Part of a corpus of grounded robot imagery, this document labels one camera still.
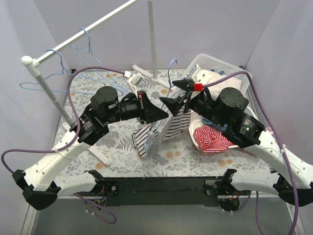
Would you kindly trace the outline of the black white striped tank top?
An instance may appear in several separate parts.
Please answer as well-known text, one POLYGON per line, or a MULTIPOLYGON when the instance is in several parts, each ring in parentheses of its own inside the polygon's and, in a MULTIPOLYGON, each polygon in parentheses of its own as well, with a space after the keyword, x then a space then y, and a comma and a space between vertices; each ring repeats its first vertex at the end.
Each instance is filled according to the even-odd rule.
POLYGON ((168 108, 163 107, 163 110, 168 112, 168 118, 148 124, 132 133, 132 145, 142 158, 155 155, 165 141, 189 128, 191 111, 184 113, 184 108, 181 108, 178 115, 173 116, 168 108))

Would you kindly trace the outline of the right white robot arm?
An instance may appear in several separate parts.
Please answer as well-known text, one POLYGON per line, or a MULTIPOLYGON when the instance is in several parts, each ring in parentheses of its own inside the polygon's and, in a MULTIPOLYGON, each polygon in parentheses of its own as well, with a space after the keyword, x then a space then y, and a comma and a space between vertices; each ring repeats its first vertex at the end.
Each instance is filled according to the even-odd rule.
POLYGON ((231 143, 250 152, 266 162, 273 171, 269 174, 239 172, 228 169, 223 177, 208 186, 218 195, 231 195, 237 191, 250 190, 279 196, 283 201, 300 207, 313 201, 313 167, 285 147, 272 136, 256 118, 245 113, 249 101, 233 87, 222 89, 212 99, 209 89, 194 91, 200 84, 185 79, 174 81, 185 91, 177 98, 160 97, 173 115, 183 108, 194 111, 219 127, 226 126, 222 135, 231 143))

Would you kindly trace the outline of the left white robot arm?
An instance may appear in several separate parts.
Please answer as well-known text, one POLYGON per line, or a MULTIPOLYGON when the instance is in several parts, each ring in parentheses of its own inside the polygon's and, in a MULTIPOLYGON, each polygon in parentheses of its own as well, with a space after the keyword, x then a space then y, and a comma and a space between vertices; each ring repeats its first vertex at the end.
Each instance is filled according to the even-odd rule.
POLYGON ((49 207, 64 195, 90 192, 98 196, 105 189, 105 180, 96 170, 61 179, 56 177, 77 156, 104 137, 109 132, 109 124, 133 118, 150 124, 168 116, 145 92, 129 93, 119 101, 115 88, 102 87, 91 97, 77 125, 70 128, 42 159, 26 170, 16 170, 12 177, 22 189, 26 202, 37 210, 49 207))

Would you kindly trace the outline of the white oval laundry basket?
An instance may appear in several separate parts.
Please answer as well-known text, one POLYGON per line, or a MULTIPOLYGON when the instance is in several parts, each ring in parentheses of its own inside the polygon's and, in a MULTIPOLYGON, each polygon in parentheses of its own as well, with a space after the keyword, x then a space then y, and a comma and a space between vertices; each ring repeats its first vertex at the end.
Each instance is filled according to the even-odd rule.
MULTIPOLYGON (((190 125, 189 125, 189 134, 191 137, 191 140, 194 144, 194 146, 199 150, 198 145, 196 144, 194 138, 193 138, 193 134, 194 131, 201 126, 204 126, 204 124, 201 121, 202 116, 198 115, 196 112, 192 111, 191 112, 191 121, 190 121, 190 125)), ((234 146, 234 147, 229 147, 229 149, 235 149, 235 148, 239 148, 239 146, 234 146)))

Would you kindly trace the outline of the teal blue garment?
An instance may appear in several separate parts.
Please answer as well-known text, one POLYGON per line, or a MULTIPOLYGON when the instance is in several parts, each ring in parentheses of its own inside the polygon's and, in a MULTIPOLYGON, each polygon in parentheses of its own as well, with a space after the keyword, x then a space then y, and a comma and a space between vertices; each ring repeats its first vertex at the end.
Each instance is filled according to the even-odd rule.
POLYGON ((220 131, 220 132, 222 132, 222 131, 224 131, 224 130, 227 129, 227 124, 225 124, 225 125, 217 125, 217 124, 215 124, 215 123, 209 121, 208 119, 206 119, 206 118, 204 118, 204 117, 201 118, 201 121, 202 121, 202 123, 203 123, 204 125, 211 126, 211 127, 217 129, 217 130, 220 131))

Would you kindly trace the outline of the white rectangular mesh basket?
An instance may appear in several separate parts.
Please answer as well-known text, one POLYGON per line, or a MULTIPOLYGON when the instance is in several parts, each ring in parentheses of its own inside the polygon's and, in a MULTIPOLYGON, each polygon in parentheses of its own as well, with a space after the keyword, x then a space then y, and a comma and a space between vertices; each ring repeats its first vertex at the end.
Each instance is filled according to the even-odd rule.
MULTIPOLYGON (((185 78, 187 73, 191 69, 193 69, 196 66, 196 64, 198 64, 199 67, 201 67, 203 70, 215 71, 221 75, 226 75, 226 76, 242 70, 241 68, 237 66, 234 66, 230 63, 227 63, 215 57, 209 56, 207 54, 199 54, 192 60, 192 62, 187 67, 187 69, 183 72, 182 76, 185 78)), ((244 97, 247 97, 246 92, 249 88, 249 80, 247 76, 244 74, 239 74, 234 77, 241 80, 242 84, 239 90, 244 95, 244 97)), ((217 98, 218 95, 215 96, 213 94, 211 96, 215 99, 217 98)))

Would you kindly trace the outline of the white cloth in basket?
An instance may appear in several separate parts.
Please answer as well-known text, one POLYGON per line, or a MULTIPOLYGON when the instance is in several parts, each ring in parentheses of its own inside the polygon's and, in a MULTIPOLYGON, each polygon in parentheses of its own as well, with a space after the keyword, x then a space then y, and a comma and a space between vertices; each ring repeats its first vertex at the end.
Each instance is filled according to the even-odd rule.
MULTIPOLYGON (((210 75, 211 75, 211 77, 210 77, 210 80, 208 81, 207 84, 219 81, 220 79, 226 77, 226 75, 221 75, 215 71, 210 71, 210 75)), ((240 79, 232 77, 232 78, 230 78, 224 82, 221 82, 217 85, 209 87, 209 91, 210 91, 211 95, 214 94, 215 96, 217 96, 221 92, 222 89, 227 88, 227 87, 233 87, 233 88, 236 88, 239 90, 241 87, 241 84, 242 84, 242 82, 240 79)))

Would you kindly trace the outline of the red white striped garment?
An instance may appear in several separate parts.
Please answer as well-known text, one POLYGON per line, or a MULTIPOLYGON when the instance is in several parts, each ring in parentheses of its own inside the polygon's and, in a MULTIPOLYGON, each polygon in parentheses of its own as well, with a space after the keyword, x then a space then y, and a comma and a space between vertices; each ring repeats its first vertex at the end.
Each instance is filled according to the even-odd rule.
POLYGON ((205 154, 219 154, 226 152, 229 147, 236 146, 229 141, 220 131, 211 126, 198 127, 193 138, 199 150, 205 154))

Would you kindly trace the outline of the floral table mat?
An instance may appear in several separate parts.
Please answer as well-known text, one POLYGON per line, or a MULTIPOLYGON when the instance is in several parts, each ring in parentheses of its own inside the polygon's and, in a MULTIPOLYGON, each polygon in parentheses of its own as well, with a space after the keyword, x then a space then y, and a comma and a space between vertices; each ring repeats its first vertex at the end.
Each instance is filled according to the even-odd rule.
MULTIPOLYGON (((118 73, 92 70, 82 73, 84 77, 76 77, 71 84, 72 101, 79 115, 90 102, 91 95, 102 87, 102 83, 88 78, 99 80, 106 85, 117 82, 119 86, 128 90, 126 79, 118 73)), ((166 96, 168 89, 157 83, 144 79, 139 84, 139 90, 148 94, 149 99, 161 106, 160 96, 166 96)), ((96 169, 104 177, 162 177, 162 176, 220 176, 227 169, 236 169, 240 172, 269 173, 269 166, 260 158, 242 150, 230 149, 222 154, 207 155, 201 153, 192 143, 188 129, 180 135, 165 141, 160 150, 153 156, 141 158, 137 149, 132 146, 132 133, 140 129, 136 119, 109 125, 110 132, 96 143, 96 148, 106 158, 112 161, 106 166, 91 152, 85 151, 74 159, 58 177, 73 176, 87 170, 96 169)))

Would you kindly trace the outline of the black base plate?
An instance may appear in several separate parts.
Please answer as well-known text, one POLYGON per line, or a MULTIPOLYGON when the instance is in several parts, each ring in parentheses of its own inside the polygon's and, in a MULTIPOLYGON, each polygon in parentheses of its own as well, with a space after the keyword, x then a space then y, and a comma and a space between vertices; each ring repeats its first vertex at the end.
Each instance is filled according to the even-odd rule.
POLYGON ((226 186, 222 177, 96 177, 96 186, 81 196, 103 196, 106 206, 204 205, 226 211, 239 208, 247 190, 226 186))

